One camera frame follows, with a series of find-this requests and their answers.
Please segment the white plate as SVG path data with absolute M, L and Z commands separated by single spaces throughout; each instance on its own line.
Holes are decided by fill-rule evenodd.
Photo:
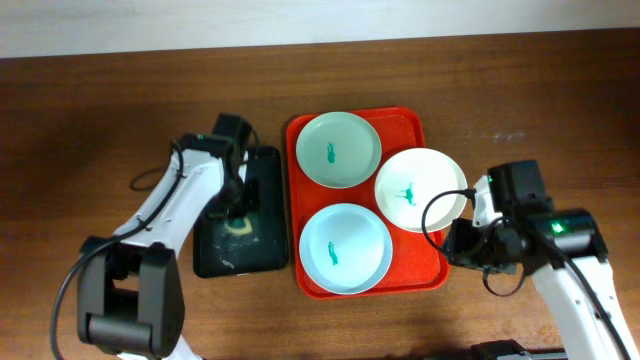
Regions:
M 444 153 L 412 148 L 389 158 L 378 171 L 374 195 L 379 210 L 393 225 L 414 233 L 434 232 L 460 216 L 467 198 L 459 165 Z

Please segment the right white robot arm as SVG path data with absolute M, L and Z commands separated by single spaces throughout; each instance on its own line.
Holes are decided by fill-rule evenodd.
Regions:
M 532 280 L 570 359 L 638 358 L 594 217 L 556 209 L 537 161 L 492 167 L 461 194 L 473 217 L 452 221 L 439 248 L 449 264 Z

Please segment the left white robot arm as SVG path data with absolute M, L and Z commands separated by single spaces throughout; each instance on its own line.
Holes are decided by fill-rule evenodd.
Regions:
M 211 134 L 184 135 L 135 214 L 110 237 L 85 241 L 72 269 L 81 342 L 121 359 L 196 358 L 182 334 L 177 259 L 207 205 L 240 204 L 252 133 L 243 117 L 221 113 Z

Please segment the pale green plate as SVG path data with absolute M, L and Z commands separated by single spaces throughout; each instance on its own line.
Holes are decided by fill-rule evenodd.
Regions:
M 306 124 L 295 143 L 303 173 L 328 188 L 360 185 L 377 170 L 382 144 L 374 127 L 348 112 L 321 114 Z

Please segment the green yellow sponge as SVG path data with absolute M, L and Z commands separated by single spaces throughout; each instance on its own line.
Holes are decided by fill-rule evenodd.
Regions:
M 253 227 L 248 216 L 227 219 L 223 223 L 223 228 L 233 236 L 244 236 L 253 232 Z

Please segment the light blue plate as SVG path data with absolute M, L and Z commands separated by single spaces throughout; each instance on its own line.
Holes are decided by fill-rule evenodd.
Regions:
M 298 255 L 317 286 L 337 295 L 356 295 L 374 288 L 386 276 L 393 241 L 374 212 L 339 203 L 321 209 L 305 224 Z

